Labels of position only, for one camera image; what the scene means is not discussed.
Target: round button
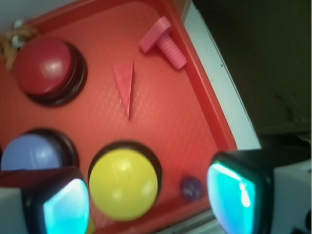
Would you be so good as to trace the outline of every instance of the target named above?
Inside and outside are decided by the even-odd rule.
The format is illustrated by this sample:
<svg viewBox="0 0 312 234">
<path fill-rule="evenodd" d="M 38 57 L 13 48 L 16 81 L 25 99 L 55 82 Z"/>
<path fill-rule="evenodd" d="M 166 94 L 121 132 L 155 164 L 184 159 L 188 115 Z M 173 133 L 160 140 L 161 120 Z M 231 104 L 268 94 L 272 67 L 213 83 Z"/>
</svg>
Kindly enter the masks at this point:
<svg viewBox="0 0 312 234">
<path fill-rule="evenodd" d="M 13 140 L 4 150 L 1 170 L 40 170 L 62 167 L 59 152 L 46 138 L 24 134 Z"/>
<path fill-rule="evenodd" d="M 20 51 L 14 75 L 29 95 L 48 95 L 62 88 L 73 72 L 73 58 L 67 43 L 52 37 L 38 37 Z"/>
<path fill-rule="evenodd" d="M 204 196 L 204 187 L 199 179 L 194 177 L 186 177 L 182 180 L 181 192 L 184 198 L 195 201 Z"/>
<path fill-rule="evenodd" d="M 129 148 L 105 152 L 89 175 L 94 204 L 118 221 L 130 221 L 144 215 L 155 202 L 158 182 L 148 158 Z"/>
</svg>

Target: white wall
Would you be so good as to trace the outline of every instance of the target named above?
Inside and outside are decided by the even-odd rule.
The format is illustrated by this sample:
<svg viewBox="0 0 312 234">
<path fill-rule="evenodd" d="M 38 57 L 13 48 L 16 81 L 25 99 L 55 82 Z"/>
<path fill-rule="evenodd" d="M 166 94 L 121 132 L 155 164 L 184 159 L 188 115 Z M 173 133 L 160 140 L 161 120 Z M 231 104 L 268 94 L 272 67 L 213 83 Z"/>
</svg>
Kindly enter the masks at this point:
<svg viewBox="0 0 312 234">
<path fill-rule="evenodd" d="M 0 33 L 18 19 L 30 20 L 75 0 L 0 0 Z"/>
</svg>

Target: yellow button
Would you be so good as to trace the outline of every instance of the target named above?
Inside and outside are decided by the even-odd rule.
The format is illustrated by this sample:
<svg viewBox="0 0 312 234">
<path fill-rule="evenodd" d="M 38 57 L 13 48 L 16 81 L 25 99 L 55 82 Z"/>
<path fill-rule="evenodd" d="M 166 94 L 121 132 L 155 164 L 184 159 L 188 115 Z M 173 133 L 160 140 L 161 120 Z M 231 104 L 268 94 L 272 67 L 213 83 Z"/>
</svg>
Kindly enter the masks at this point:
<svg viewBox="0 0 312 234">
<path fill-rule="evenodd" d="M 157 196 L 157 176 L 151 162 L 132 149 L 114 149 L 95 163 L 89 177 L 96 207 L 117 221 L 144 215 Z"/>
</svg>

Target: small purple ball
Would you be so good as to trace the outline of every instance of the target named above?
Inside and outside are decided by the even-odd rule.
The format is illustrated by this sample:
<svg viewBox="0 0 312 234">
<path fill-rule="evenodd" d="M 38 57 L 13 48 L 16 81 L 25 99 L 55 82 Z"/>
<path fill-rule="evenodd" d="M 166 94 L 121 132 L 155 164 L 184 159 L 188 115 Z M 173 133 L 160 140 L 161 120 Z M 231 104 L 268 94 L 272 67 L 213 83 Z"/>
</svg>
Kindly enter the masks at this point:
<svg viewBox="0 0 312 234">
<path fill-rule="evenodd" d="M 204 187 L 199 179 L 194 177 L 186 177 L 182 179 L 181 192 L 184 198 L 195 201 L 204 196 Z"/>
</svg>

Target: cyan light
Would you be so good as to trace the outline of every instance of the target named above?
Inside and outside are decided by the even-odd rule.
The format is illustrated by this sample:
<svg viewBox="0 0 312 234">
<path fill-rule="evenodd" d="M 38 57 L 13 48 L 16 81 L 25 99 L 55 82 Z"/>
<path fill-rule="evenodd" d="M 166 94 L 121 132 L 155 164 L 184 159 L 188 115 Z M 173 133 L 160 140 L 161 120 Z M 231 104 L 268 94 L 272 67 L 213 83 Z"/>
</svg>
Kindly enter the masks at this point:
<svg viewBox="0 0 312 234">
<path fill-rule="evenodd" d="M 207 181 L 212 210 L 224 230 L 231 234 L 252 233 L 255 184 L 219 162 L 210 166 Z"/>
<path fill-rule="evenodd" d="M 47 234 L 84 234 L 89 213 L 88 188 L 83 180 L 73 179 L 43 205 Z"/>
</svg>

